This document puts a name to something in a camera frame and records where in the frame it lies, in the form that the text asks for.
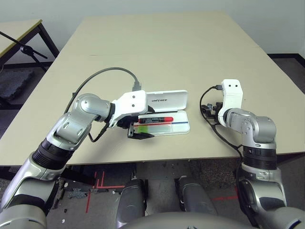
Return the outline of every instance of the beige tabletop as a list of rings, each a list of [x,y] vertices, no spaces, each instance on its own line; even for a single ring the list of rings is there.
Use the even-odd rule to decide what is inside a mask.
[[[30,31],[42,22],[40,19],[27,21],[0,22],[0,31],[20,41]],[[0,35],[0,57],[10,50],[16,43]]]
[[[207,88],[228,78],[241,82],[243,109],[274,120],[278,154],[304,151],[305,95],[229,16],[188,12],[85,18],[0,140],[0,164],[22,164],[62,115],[71,93],[92,73],[114,66],[134,72],[147,92],[187,90],[191,130],[134,140],[127,130],[108,129],[96,143],[86,138],[69,164],[237,156],[212,132],[198,105]],[[132,85],[129,75],[113,71],[81,93],[112,101]],[[220,91],[212,91],[204,103],[222,100]],[[93,123],[92,135],[101,127]],[[219,129],[241,143],[238,133]]]

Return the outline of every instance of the robotic arm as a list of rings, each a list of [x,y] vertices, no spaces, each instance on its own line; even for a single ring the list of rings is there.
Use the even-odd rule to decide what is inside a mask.
[[[242,211],[253,226],[303,228],[304,212],[287,207],[281,170],[276,166],[274,122],[241,109],[243,91],[238,80],[224,80],[221,88],[224,101],[220,110],[221,104],[218,109],[214,108],[216,116],[213,117],[224,127],[241,133],[243,139],[244,157],[237,170]]]
[[[147,113],[145,91],[123,94],[112,103],[93,94],[77,98],[7,187],[1,202],[0,228],[45,229],[67,161],[88,135],[93,121],[113,128],[124,117]]]

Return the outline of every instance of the red marker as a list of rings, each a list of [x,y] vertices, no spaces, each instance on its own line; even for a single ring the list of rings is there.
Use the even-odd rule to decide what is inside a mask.
[[[170,123],[173,117],[160,117],[160,118],[139,118],[139,123]]]

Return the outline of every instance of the gray cable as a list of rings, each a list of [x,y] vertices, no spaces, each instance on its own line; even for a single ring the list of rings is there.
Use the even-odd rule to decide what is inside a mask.
[[[90,77],[88,77],[76,90],[76,92],[74,92],[72,94],[72,98],[71,100],[69,101],[65,111],[64,111],[64,114],[68,112],[69,108],[71,107],[71,104],[73,103],[74,99],[76,98],[77,94],[80,92],[80,90],[86,85],[86,83],[91,80],[92,78],[94,78],[95,76],[97,76],[98,74],[101,74],[103,72],[106,72],[106,71],[111,71],[111,70],[120,70],[120,71],[123,71],[123,72],[126,72],[128,73],[129,75],[131,75],[133,78],[134,78],[134,86],[132,88],[132,91],[137,91],[137,90],[140,90],[141,89],[141,86],[140,86],[140,83],[137,79],[137,77],[129,70],[125,69],[125,68],[120,68],[120,67],[111,67],[111,68],[105,68],[103,70],[100,70],[96,73],[94,73],[93,75],[91,75]]]

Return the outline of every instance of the case lid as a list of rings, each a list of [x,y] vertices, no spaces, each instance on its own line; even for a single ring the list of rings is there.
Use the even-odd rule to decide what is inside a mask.
[[[187,94],[186,90],[147,92],[147,104],[155,112],[183,110],[186,108]]]
[[[134,130],[137,133],[149,133],[155,136],[158,135],[181,135],[187,134],[190,131],[189,120],[185,111],[165,112],[161,114],[143,114],[139,118],[155,118],[155,117],[172,117],[173,120],[167,123],[135,123]]]

